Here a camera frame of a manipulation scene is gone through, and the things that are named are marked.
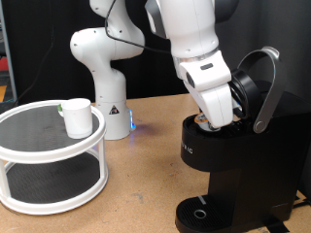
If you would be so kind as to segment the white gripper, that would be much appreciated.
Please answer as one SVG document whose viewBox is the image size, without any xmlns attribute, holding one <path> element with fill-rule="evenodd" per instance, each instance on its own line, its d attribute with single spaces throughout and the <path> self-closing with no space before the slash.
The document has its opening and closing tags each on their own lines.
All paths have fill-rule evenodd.
<svg viewBox="0 0 311 233">
<path fill-rule="evenodd" d="M 179 64 L 180 77 L 208 121 L 210 132 L 233 120 L 232 97 L 228 83 L 230 71 L 218 50 L 201 60 L 183 61 Z"/>
</svg>

